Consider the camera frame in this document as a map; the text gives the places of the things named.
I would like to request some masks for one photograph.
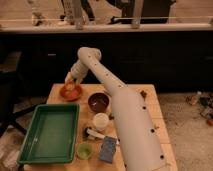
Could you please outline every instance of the chair leg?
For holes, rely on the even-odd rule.
[[[27,133],[26,129],[24,129],[24,128],[23,128],[21,125],[19,125],[16,121],[11,121],[10,124],[11,124],[14,128],[16,128],[16,129],[18,129],[19,131],[21,131],[24,135],[26,135],[26,133]]]
[[[27,113],[30,113],[30,112],[34,111],[36,106],[37,105],[34,105],[34,106],[28,107],[26,109],[23,109],[21,111],[15,112],[15,113],[13,113],[13,116],[15,117],[15,119],[17,119],[18,117],[21,117],[21,116],[23,116],[23,115],[25,115]]]
[[[8,125],[9,125],[8,122],[1,123],[1,126],[0,126],[0,138],[2,137],[4,132],[7,130]]]

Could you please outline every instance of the dark background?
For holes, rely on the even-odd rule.
[[[64,82],[82,46],[99,48],[101,63],[125,83],[154,84],[158,92],[213,89],[212,31],[0,34],[0,40],[6,52],[22,52],[18,72],[31,95],[48,95],[53,83]],[[98,80],[89,73],[83,82]]]

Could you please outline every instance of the small white container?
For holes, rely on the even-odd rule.
[[[106,113],[97,113],[93,117],[93,125],[97,131],[104,131],[109,123],[109,117]]]

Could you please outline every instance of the green tray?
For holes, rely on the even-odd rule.
[[[38,105],[33,113],[17,162],[68,163],[73,160],[78,104]]]

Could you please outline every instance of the white object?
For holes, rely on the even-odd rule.
[[[104,131],[109,123],[109,117],[105,113],[97,113],[93,117],[93,125],[97,131]]]
[[[78,57],[70,75],[82,80],[89,68],[111,96],[112,113],[126,170],[170,170],[140,92],[129,88],[98,61],[100,50],[82,47],[78,50]]]
[[[99,132],[96,132],[90,128],[87,128],[87,134],[92,135],[93,137],[104,139],[106,136],[103,134],[100,134]]]

